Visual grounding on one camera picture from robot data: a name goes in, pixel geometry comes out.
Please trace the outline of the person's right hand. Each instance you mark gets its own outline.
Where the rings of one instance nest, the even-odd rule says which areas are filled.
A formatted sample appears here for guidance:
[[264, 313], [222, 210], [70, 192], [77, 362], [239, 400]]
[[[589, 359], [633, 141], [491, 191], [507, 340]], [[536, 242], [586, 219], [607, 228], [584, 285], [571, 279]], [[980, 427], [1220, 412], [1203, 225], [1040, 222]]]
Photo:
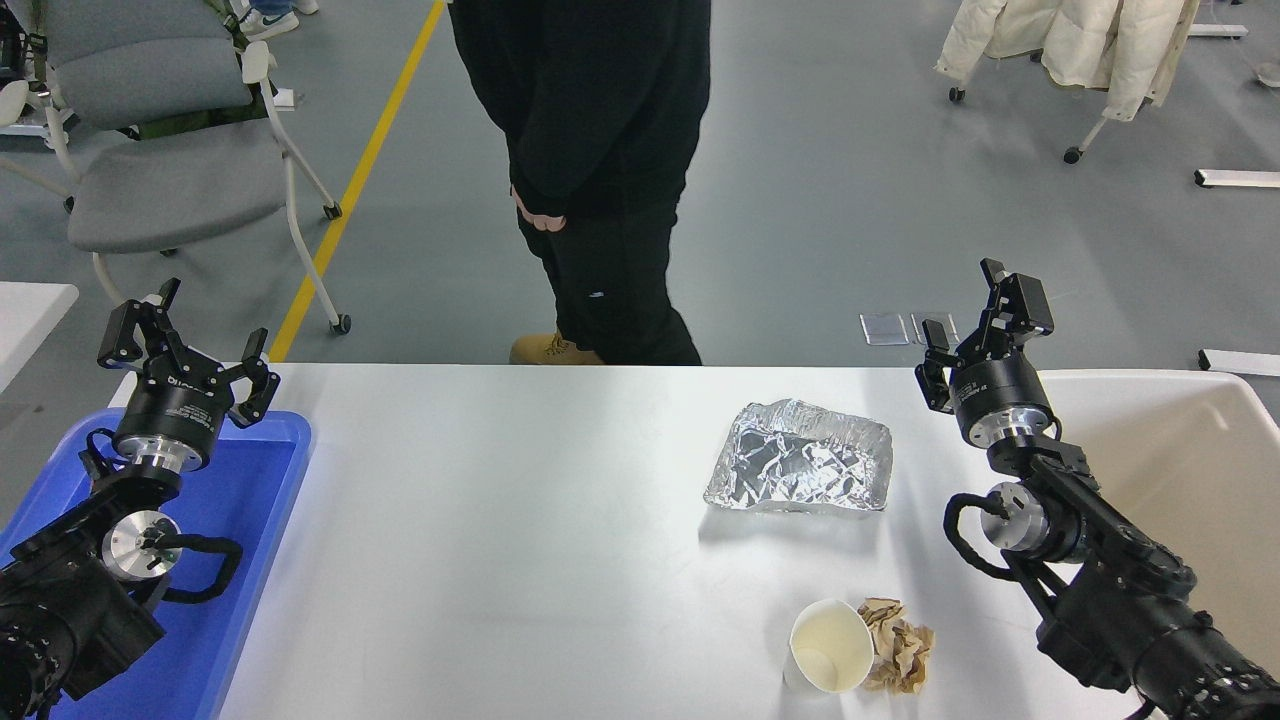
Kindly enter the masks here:
[[530, 211], [524, 199], [513, 186], [509, 188], [509, 195], [515, 200], [515, 206], [517, 208], [520, 217], [536, 231], [557, 233], [566, 228], [566, 217], [552, 217]]

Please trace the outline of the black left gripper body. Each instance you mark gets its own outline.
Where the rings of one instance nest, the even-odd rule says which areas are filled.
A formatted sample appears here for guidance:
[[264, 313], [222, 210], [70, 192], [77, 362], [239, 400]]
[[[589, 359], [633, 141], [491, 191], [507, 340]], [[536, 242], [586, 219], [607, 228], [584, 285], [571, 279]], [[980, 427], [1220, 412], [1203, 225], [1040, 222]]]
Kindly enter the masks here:
[[182, 445], [184, 462], [209, 462], [232, 405], [225, 383], [206, 388], [173, 375], [138, 375], [116, 427], [116, 454], [133, 459], [155, 445]]

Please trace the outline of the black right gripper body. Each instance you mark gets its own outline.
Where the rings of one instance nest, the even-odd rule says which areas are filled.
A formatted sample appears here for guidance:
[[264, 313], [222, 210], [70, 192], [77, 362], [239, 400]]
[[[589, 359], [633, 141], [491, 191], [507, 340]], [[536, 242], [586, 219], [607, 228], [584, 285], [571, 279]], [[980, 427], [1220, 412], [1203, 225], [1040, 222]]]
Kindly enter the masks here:
[[948, 391], [964, 437], [1043, 436], [1053, 424], [1037, 370], [1020, 354], [952, 372]]

